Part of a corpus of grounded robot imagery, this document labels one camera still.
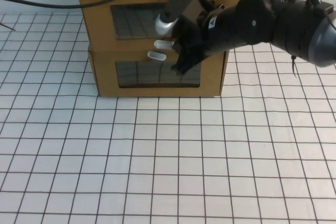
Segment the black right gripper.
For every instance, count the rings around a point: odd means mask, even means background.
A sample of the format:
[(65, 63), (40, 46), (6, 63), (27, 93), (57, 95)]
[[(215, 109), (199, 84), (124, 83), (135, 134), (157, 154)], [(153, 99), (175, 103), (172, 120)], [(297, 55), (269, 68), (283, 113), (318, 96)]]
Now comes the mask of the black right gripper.
[(173, 0), (177, 36), (173, 48), (179, 53), (171, 67), (175, 74), (186, 74), (208, 56), (226, 50), (223, 13), (226, 8), (209, 0)]

